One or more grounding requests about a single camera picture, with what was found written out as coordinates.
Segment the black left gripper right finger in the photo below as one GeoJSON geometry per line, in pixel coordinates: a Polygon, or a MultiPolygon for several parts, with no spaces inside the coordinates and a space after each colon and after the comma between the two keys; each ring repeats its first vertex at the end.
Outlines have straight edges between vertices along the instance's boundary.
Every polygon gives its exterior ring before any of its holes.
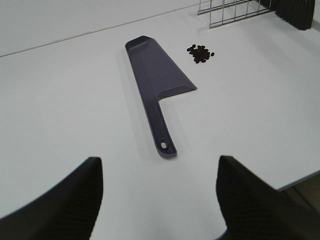
{"type": "Polygon", "coordinates": [[[264,182],[233,156],[219,158],[216,197],[221,240],[318,240],[320,215],[264,182]]]}

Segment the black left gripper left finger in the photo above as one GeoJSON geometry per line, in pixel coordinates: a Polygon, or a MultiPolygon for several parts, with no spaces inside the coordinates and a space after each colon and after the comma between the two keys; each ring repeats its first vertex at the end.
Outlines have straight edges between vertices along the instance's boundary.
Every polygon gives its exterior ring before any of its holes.
{"type": "Polygon", "coordinates": [[[2,240],[88,240],[103,198],[103,168],[89,157],[50,190],[0,219],[2,240]]]}

